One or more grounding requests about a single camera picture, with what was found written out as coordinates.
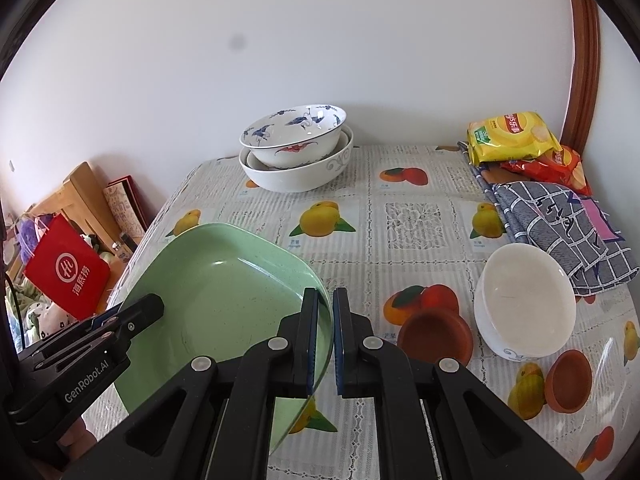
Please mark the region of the person's left hand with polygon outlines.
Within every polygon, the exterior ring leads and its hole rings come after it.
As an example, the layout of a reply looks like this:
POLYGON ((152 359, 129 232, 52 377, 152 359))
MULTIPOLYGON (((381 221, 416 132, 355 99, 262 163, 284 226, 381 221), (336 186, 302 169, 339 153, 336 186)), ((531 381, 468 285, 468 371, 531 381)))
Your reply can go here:
POLYGON ((96 444, 96 437, 86 427, 85 421, 79 417, 70 429, 58 440, 58 444, 73 462, 87 453, 96 444))

